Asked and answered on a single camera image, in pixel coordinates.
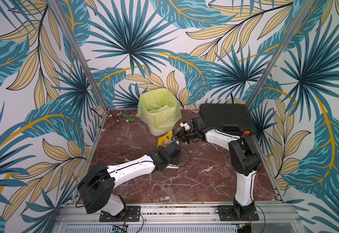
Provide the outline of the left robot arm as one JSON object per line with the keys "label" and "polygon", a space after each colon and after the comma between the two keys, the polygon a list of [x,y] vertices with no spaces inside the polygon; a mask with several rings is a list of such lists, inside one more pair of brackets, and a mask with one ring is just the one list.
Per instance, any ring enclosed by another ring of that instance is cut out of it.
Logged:
{"label": "left robot arm", "polygon": [[121,184],[154,172],[162,172],[167,167],[179,166],[182,159],[181,146],[170,142],[142,157],[119,165],[95,165],[77,185],[80,199],[88,214],[104,211],[118,216],[126,209],[122,198],[113,191]]}

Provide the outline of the yellow cartoon cover book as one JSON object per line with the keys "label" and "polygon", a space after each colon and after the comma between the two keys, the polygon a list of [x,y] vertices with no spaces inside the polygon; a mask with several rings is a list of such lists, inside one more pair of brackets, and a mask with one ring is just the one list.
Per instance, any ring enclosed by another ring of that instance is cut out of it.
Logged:
{"label": "yellow cartoon cover book", "polygon": [[160,162],[166,166],[171,168],[179,167],[182,158],[181,147],[178,145],[175,138],[173,138],[172,131],[169,131],[158,139],[156,157],[158,157]]}

